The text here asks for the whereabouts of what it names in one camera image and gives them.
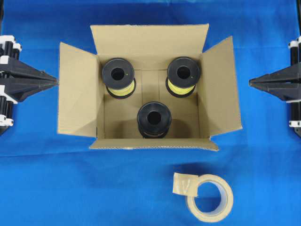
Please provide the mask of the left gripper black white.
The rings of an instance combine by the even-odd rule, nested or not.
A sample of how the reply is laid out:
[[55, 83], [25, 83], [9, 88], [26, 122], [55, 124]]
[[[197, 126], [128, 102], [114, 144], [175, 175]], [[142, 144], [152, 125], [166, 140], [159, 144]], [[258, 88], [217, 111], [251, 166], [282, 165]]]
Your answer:
[[21, 44], [13, 35], [0, 36], [0, 71], [17, 78], [0, 80], [0, 135], [14, 125], [14, 104], [57, 85], [57, 79], [21, 61]]

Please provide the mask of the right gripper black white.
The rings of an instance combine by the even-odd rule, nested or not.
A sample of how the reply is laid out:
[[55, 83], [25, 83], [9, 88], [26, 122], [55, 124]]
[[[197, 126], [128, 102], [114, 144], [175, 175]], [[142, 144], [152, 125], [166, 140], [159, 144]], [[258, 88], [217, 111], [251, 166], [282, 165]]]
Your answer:
[[249, 85], [291, 103], [289, 126], [301, 135], [301, 37], [289, 44], [291, 66], [249, 80]]

